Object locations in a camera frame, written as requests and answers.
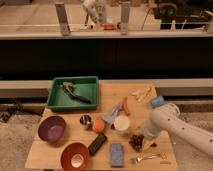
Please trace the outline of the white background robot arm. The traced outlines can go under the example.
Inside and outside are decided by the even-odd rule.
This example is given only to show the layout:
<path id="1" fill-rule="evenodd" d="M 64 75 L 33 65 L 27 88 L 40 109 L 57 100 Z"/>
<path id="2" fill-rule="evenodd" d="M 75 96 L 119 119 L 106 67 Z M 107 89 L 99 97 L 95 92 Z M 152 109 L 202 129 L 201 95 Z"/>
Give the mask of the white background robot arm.
<path id="1" fill-rule="evenodd" d="M 97 30 L 100 29 L 101 24 L 99 21 L 99 15 L 97 12 L 97 1 L 96 0 L 84 0 L 82 3 L 83 9 L 91 18 L 92 22 L 95 24 Z"/>

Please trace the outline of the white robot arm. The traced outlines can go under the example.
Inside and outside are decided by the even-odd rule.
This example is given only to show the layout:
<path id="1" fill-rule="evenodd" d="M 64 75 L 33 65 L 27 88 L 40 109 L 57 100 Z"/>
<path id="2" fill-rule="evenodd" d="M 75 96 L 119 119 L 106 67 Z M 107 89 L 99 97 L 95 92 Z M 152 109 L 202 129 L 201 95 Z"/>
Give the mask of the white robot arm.
<path id="1" fill-rule="evenodd" d="M 152 141 L 162 131 L 175 134 L 200 151 L 213 157 L 213 133 L 190 125 L 179 118 L 180 109 L 174 103 L 168 103 L 162 96 L 150 101 L 152 108 L 146 121 L 140 127 L 144 137 Z"/>

